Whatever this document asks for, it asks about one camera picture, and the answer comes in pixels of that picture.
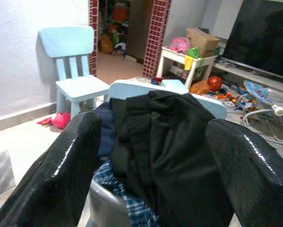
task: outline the television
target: television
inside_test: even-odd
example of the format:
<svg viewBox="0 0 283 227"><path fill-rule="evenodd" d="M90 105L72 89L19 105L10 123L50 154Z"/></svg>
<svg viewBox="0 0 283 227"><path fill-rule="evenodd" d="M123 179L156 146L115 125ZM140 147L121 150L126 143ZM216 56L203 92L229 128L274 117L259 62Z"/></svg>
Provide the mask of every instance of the television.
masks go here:
<svg viewBox="0 0 283 227"><path fill-rule="evenodd" d="M222 57L283 81L283 0L244 0Z"/></svg>

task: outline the red tile column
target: red tile column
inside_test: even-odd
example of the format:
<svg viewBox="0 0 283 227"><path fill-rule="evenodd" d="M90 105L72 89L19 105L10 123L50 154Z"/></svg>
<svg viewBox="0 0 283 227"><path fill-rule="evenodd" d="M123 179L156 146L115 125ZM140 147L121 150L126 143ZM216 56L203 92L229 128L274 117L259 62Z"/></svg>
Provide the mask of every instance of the red tile column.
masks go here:
<svg viewBox="0 0 283 227"><path fill-rule="evenodd" d="M89 1L89 26L94 29L94 50L89 56L90 74L96 76L96 59L97 59L97 45L98 45L98 9L99 0Z"/></svg>
<svg viewBox="0 0 283 227"><path fill-rule="evenodd" d="M167 18L172 0L154 0L142 75L156 76Z"/></svg>

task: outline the blue plaid fabric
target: blue plaid fabric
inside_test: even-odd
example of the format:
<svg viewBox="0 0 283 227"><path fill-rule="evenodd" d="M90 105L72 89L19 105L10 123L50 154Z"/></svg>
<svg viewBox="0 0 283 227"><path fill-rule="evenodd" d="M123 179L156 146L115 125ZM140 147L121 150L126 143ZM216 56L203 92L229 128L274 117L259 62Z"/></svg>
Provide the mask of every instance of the blue plaid fabric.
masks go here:
<svg viewBox="0 0 283 227"><path fill-rule="evenodd" d="M129 194L123 184L114 176L110 159L95 172L93 180L101 185L110 186L112 192L125 201L132 227L160 227L158 216L142 199Z"/></svg>

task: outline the light blue chair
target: light blue chair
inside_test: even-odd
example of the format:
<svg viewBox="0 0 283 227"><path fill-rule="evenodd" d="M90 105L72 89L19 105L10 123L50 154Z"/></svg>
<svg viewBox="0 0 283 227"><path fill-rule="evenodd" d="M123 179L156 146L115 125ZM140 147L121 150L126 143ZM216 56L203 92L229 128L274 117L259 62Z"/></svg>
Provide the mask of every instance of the light blue chair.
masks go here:
<svg viewBox="0 0 283 227"><path fill-rule="evenodd" d="M71 102L71 118L80 112L79 102L88 101L95 106L95 98L109 93L109 85L89 75L88 54L94 50L94 30L89 26L44 28L40 37L46 53L55 59L59 81L57 112L66 111L66 99ZM67 78L69 65L71 79Z"/></svg>

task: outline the basketball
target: basketball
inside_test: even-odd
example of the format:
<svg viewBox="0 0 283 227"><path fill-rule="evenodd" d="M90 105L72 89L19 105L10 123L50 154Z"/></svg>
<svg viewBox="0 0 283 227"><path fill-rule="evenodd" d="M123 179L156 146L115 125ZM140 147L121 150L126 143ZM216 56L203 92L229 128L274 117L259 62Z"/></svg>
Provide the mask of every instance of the basketball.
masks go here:
<svg viewBox="0 0 283 227"><path fill-rule="evenodd" d="M207 84L209 85L209 89L211 91L219 91L222 86L222 79L217 76L212 76L207 80Z"/></svg>

